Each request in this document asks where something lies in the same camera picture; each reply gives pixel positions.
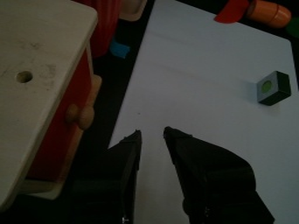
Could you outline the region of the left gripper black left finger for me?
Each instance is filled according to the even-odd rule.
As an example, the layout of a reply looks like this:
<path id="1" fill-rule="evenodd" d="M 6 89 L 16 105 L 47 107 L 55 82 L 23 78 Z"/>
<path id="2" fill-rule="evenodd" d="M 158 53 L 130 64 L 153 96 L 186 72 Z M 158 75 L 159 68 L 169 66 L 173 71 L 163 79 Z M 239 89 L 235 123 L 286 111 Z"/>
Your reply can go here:
<path id="1" fill-rule="evenodd" d="M 134 224 L 142 131 L 105 150 L 72 187 L 71 224 Z"/>

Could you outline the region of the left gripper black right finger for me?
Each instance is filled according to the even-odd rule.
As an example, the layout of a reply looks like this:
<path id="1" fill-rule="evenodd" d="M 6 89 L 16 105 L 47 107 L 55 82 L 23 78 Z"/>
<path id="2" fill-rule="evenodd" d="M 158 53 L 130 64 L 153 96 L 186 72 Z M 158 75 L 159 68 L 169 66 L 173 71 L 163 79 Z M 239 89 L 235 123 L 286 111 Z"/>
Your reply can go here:
<path id="1" fill-rule="evenodd" d="M 250 163 L 178 129 L 163 131 L 190 224 L 275 224 L 257 191 Z"/>

